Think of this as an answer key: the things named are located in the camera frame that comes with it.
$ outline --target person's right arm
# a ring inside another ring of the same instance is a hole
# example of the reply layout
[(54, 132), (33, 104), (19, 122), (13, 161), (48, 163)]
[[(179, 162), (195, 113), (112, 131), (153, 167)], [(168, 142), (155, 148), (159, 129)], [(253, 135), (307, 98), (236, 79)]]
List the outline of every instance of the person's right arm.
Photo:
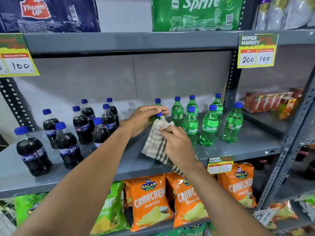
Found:
[(166, 154), (194, 186), (218, 235), (272, 235), (196, 159), (191, 141), (181, 127), (161, 129), (161, 133), (167, 140)]

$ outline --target orange chip bag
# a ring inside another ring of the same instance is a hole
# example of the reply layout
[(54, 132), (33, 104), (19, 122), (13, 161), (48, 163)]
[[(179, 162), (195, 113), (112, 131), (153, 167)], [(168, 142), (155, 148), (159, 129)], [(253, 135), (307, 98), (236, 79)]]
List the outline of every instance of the orange chip bag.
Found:
[(230, 172), (218, 174), (220, 185), (223, 186), (244, 207), (257, 206), (253, 196), (254, 167), (249, 163), (234, 163)]
[(124, 181), (124, 182), (125, 182), (125, 187), (124, 187), (124, 192), (125, 192), (124, 205), (125, 205), (125, 207), (132, 207), (131, 190), (130, 190), (130, 187), (127, 185), (126, 181)]
[(127, 180), (131, 189), (134, 223), (132, 232), (174, 216), (165, 196), (165, 174)]
[(273, 221), (276, 222), (280, 219), (288, 219), (288, 218), (293, 218), (293, 219), (298, 219), (297, 215), (295, 214), (290, 201), (286, 200), (283, 203), (274, 203), (269, 206), (270, 208), (278, 208), (278, 211), (276, 212), (275, 216), (273, 217)]
[(166, 174), (166, 178), (176, 193), (174, 228), (209, 218), (194, 187), (185, 177), (171, 172)]

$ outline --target blue bottle cap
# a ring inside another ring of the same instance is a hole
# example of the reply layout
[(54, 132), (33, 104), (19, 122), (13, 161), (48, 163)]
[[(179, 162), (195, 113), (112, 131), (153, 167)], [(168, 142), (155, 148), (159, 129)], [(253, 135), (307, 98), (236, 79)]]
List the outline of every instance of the blue bottle cap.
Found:
[(243, 104), (240, 103), (240, 102), (235, 102), (235, 103), (234, 103), (234, 107), (235, 107), (235, 108), (242, 108), (242, 107), (243, 107)]
[(28, 133), (28, 132), (29, 132), (28, 126), (21, 126), (21, 127), (18, 127), (18, 128), (14, 129), (14, 133), (17, 136), (18, 135), (23, 135), (23, 134)]
[(194, 113), (195, 110), (196, 110), (196, 107), (194, 107), (194, 106), (189, 106), (187, 111), (188, 111), (189, 113)]
[(102, 119), (101, 119), (101, 118), (95, 118), (95, 119), (93, 119), (93, 123), (94, 123), (94, 125), (96, 126), (96, 125), (100, 125), (100, 124), (102, 124), (102, 123), (103, 123), (103, 121), (102, 121)]
[(44, 110), (42, 111), (42, 113), (43, 113), (44, 115), (51, 114), (51, 110), (50, 110), (49, 108), (47, 108), (47, 109), (44, 109)]
[(155, 116), (158, 117), (158, 118), (161, 117), (162, 116), (162, 111), (159, 112), (158, 114), (156, 114)]
[(55, 124), (55, 128), (56, 130), (62, 130), (62, 129), (65, 129), (66, 126), (65, 126), (65, 122), (58, 122)]
[(109, 104), (108, 103), (103, 104), (103, 109), (109, 109)]
[(216, 109), (217, 109), (217, 106), (216, 106), (215, 104), (211, 104), (211, 105), (209, 106), (209, 110), (210, 110), (210, 111), (216, 111)]
[(72, 107), (72, 109), (73, 109), (74, 112), (77, 112), (77, 111), (81, 110), (80, 106), (74, 106), (74, 107)]

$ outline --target green chip bag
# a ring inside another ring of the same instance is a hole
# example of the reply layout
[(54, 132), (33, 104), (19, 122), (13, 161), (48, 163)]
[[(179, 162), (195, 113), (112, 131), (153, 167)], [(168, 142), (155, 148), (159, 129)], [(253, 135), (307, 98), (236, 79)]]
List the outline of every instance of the green chip bag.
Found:
[(155, 236), (180, 236), (180, 230), (179, 229), (175, 229), (175, 230), (172, 230), (172, 231), (166, 231), (164, 233), (155, 234)]
[(243, 0), (151, 0), (153, 31), (236, 30)]
[(191, 225), (180, 230), (180, 236), (203, 236), (207, 224)]
[(28, 194), (14, 198), (17, 226), (19, 227), (36, 209), (48, 193)]
[(117, 230), (130, 229), (124, 215), (124, 182), (113, 182), (104, 206), (90, 235), (103, 235)]

